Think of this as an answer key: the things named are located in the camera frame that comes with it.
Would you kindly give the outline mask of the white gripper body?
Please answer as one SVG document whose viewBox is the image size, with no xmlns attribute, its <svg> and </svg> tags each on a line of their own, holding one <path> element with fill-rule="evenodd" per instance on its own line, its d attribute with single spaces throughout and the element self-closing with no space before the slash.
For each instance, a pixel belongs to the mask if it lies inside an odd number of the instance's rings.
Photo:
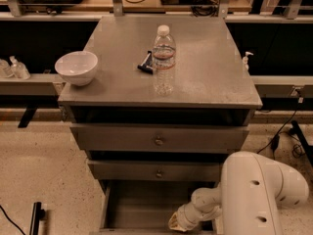
<svg viewBox="0 0 313 235">
<path fill-rule="evenodd" d="M 178 223 L 184 231 L 193 230 L 203 218 L 203 212 L 192 203 L 185 204 L 178 209 Z"/>
</svg>

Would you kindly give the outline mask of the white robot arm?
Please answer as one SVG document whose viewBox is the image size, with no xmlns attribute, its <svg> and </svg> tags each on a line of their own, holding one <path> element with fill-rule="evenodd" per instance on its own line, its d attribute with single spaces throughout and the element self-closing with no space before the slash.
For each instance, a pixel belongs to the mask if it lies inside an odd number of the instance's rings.
<svg viewBox="0 0 313 235">
<path fill-rule="evenodd" d="M 293 167 L 251 152 L 230 155 L 215 188 L 199 188 L 169 219 L 186 232 L 220 216 L 223 235 L 283 235 L 279 207 L 306 203 L 309 187 Z"/>
</svg>

